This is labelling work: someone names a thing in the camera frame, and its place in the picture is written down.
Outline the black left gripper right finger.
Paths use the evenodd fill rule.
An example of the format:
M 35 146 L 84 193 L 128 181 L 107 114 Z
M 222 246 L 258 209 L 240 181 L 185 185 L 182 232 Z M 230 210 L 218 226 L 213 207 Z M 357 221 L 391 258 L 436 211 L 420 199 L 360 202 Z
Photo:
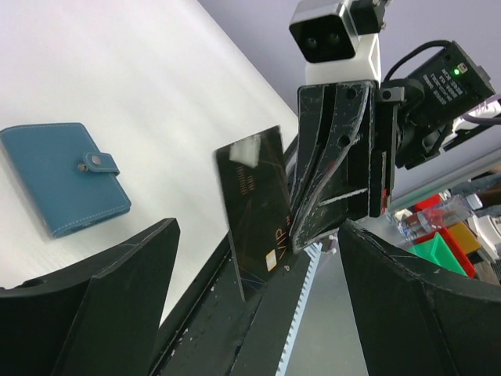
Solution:
M 341 259 L 370 375 L 498 375 L 500 288 L 389 244 L 352 221 Z

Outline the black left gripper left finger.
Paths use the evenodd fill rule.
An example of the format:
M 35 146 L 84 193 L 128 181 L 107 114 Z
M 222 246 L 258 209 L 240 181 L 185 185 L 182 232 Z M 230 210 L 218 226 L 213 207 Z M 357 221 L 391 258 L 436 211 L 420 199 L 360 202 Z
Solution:
M 145 375 L 180 238 L 162 219 L 132 238 L 1 291 L 4 375 Z

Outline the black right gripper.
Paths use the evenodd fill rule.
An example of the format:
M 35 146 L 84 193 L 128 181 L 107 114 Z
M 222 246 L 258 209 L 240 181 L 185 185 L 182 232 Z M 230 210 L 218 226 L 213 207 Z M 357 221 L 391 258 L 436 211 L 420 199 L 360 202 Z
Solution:
M 305 85 L 297 101 L 294 252 L 347 219 L 377 217 L 386 209 L 394 185 L 399 88 L 367 80 Z

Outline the black VIP credit card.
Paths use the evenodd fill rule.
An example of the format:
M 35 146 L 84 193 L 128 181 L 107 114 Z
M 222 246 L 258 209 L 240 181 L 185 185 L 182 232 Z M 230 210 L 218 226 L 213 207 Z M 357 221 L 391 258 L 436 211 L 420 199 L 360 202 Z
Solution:
M 246 302 L 293 258 L 290 196 L 278 125 L 214 152 L 242 299 Z

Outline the blue leather card holder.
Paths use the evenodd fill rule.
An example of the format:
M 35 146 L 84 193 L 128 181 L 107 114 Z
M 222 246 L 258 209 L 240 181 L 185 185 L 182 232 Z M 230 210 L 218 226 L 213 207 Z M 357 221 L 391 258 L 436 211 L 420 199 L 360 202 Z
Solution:
M 113 156 L 99 150 L 83 124 L 8 127 L 1 144 L 52 237 L 130 211 Z

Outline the green storage bin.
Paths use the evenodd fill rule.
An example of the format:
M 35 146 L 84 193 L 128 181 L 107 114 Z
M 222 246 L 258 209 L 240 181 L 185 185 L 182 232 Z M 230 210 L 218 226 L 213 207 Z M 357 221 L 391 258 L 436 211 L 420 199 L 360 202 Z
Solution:
M 430 240 L 412 246 L 408 249 L 408 252 L 449 271 L 463 276 L 467 275 L 456 256 L 452 253 L 439 233 L 436 233 Z

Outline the red storage bin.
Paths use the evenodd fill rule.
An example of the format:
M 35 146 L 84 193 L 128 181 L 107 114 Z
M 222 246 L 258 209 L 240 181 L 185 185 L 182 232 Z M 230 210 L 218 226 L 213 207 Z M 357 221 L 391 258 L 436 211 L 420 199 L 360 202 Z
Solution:
M 415 204 L 413 206 L 413 212 L 421 211 L 421 210 L 428 208 L 432 205 L 438 204 L 441 201 L 443 201 L 443 200 L 440 199 L 437 195 L 435 195 L 430 199 L 426 199 L 425 201 L 420 202 L 419 204 Z M 413 241 L 411 241 L 411 243 L 413 244 L 413 246 L 420 244 L 420 243 L 423 243 L 426 240 L 432 239 L 436 233 L 439 233 L 442 236 L 442 238 L 445 240 L 445 242 L 447 243 L 449 248 L 451 249 L 452 253 L 456 256 L 457 260 L 459 261 L 460 265 L 463 267 L 467 276 L 474 277 L 476 275 L 476 271 L 473 267 L 473 264 L 471 263 L 469 258 L 464 253 L 462 253 L 462 251 L 459 249 L 459 246 L 451 238 L 449 231 L 447 230 L 448 227 L 443 228 L 441 230 L 438 230 L 436 232 L 430 233 L 430 234 L 426 235 L 425 237 L 421 237 L 417 240 L 413 240 Z

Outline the clear plastic bottle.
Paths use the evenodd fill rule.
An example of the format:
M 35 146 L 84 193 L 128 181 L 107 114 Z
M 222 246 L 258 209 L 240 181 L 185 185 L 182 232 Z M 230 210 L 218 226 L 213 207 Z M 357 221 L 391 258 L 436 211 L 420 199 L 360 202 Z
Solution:
M 453 195 L 421 211 L 393 215 L 391 223 L 407 241 L 413 241 L 462 222 L 482 208 L 483 203 L 475 193 L 467 196 Z

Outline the yellow storage bin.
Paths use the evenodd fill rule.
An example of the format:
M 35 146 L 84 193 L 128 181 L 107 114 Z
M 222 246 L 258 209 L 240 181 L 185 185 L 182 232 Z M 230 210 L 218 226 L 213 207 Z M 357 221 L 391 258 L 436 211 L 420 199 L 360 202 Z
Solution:
M 480 248 L 481 244 L 477 236 L 465 222 L 459 222 L 447 228 L 451 238 L 459 246 L 459 249 L 467 257 L 472 257 Z

